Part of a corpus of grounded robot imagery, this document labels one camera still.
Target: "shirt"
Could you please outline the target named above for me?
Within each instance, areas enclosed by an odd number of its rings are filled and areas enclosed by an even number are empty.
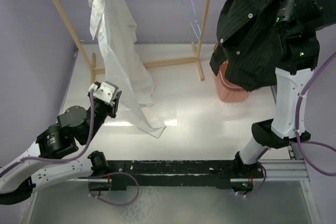
[[[280,0],[227,0],[217,24],[219,46],[210,66],[217,75],[228,60],[225,78],[247,91],[276,84],[272,40]]]

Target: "purple cable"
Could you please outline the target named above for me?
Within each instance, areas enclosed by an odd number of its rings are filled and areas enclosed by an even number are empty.
[[[304,89],[302,90],[302,92],[300,93],[300,97],[298,99],[297,102],[297,106],[296,106],[296,110],[295,110],[295,128],[296,130],[298,130],[300,128],[300,108],[301,108],[301,104],[303,101],[303,95],[307,93],[307,90],[310,88],[310,86],[314,83],[314,81],[317,79],[317,77],[326,69],[326,67],[330,64],[330,62],[336,57],[336,52],[329,57],[329,59],[322,65],[322,67],[317,70],[317,72],[314,74],[314,76],[308,81],[308,83],[306,84],[306,86],[304,87]],[[327,176],[336,176],[336,173],[330,173],[330,172],[326,172],[320,168],[318,168],[311,160],[310,158],[306,155],[305,151],[302,148],[302,143],[301,143],[301,139],[300,139],[300,134],[298,132],[296,132],[296,139],[298,142],[298,147],[300,152],[302,153],[304,159],[307,161],[308,164],[311,165],[311,167],[313,167],[315,170],[317,170],[318,172],[327,175]],[[318,143],[318,142],[307,142],[310,144],[315,144],[315,145],[321,145],[324,147],[327,147],[331,150],[333,150],[334,152],[336,152],[336,148],[328,145],[328,144],[323,144],[323,143]]]
[[[247,195],[244,195],[244,197],[250,197],[250,196],[253,196],[254,194],[258,193],[262,187],[264,186],[265,182],[266,182],[266,177],[267,177],[267,172],[266,172],[266,169],[265,167],[261,164],[261,162],[259,161],[259,159],[261,159],[261,157],[268,151],[268,148],[264,149],[263,152],[257,157],[257,163],[258,165],[260,165],[260,167],[263,169],[264,171],[264,179],[263,181],[261,182],[261,184],[258,186],[257,189],[255,189],[252,193],[250,194],[247,194]]]
[[[90,128],[89,128],[89,136],[88,136],[88,140],[86,143],[86,146],[84,147],[84,149],[75,157],[72,158],[65,158],[65,159],[50,159],[50,158],[41,158],[41,157],[23,157],[22,159],[20,159],[20,162],[15,162],[12,163],[11,165],[9,165],[6,169],[4,169],[1,173],[0,173],[0,178],[5,175],[7,172],[9,172],[11,169],[13,169],[14,167],[16,167],[17,165],[23,163],[24,161],[27,160],[37,160],[37,161],[42,161],[42,162],[49,162],[49,163],[66,163],[66,162],[71,162],[74,161],[78,158],[80,158],[89,148],[89,145],[92,141],[92,135],[93,135],[93,125],[94,125],[94,101],[93,101],[93,89],[90,90]]]
[[[138,195],[139,195],[139,192],[140,192],[140,186],[139,186],[139,183],[138,183],[138,181],[136,180],[136,178],[134,178],[131,174],[128,174],[128,173],[124,173],[124,172],[115,172],[115,173],[108,173],[108,174],[104,174],[104,175],[101,175],[101,176],[95,176],[95,177],[88,177],[88,178],[104,178],[104,177],[107,177],[107,176],[109,176],[109,175],[118,175],[118,174],[122,174],[122,175],[126,175],[126,176],[129,176],[132,180],[134,180],[134,182],[135,182],[135,184],[136,184],[136,195],[135,195],[135,197],[132,199],[132,200],[130,200],[130,201],[128,201],[128,202],[126,202],[126,203],[121,203],[121,204],[119,204],[119,203],[112,203],[112,202],[109,202],[109,201],[107,201],[107,200],[104,200],[104,199],[102,199],[102,198],[100,198],[100,197],[98,197],[97,195],[94,195],[92,192],[91,192],[91,189],[90,189],[90,184],[88,185],[88,188],[89,188],[89,193],[90,193],[90,195],[89,196],[91,196],[91,197],[93,197],[93,198],[95,198],[95,199],[97,199],[97,200],[100,200],[101,202],[104,202],[104,203],[106,203],[106,204],[109,204],[109,205],[111,205],[111,206],[116,206],[116,207],[125,207],[125,206],[128,206],[128,205],[130,205],[130,204],[132,204],[133,202],[135,202],[135,200],[137,199],[137,197],[138,197]]]

